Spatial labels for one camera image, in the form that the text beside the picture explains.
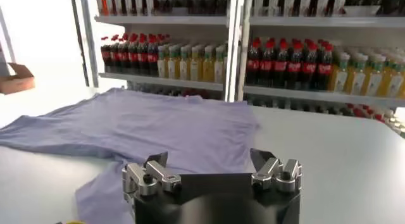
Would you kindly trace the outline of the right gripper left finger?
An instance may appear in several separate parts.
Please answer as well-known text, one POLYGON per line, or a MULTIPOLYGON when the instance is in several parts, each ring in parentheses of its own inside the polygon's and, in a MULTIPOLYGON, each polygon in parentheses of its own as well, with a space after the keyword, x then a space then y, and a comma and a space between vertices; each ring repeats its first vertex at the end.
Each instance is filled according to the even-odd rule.
POLYGON ((157 194, 158 187, 172 194, 182 190, 181 176, 166 168, 168 152, 150 155, 145 163, 126 164, 121 171, 124 200, 130 202, 138 194, 143 197, 157 194))

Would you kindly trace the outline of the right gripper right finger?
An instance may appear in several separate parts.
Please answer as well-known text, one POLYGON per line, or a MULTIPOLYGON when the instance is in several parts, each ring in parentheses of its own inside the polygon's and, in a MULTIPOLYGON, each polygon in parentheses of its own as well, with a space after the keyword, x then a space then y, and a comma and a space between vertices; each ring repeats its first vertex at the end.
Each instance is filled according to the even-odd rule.
POLYGON ((283 164, 273 153, 250 149, 251 161, 256 170, 251 175, 255 191, 261 192, 272 187, 283 193, 299 192, 302 189, 302 164, 289 159, 283 164))

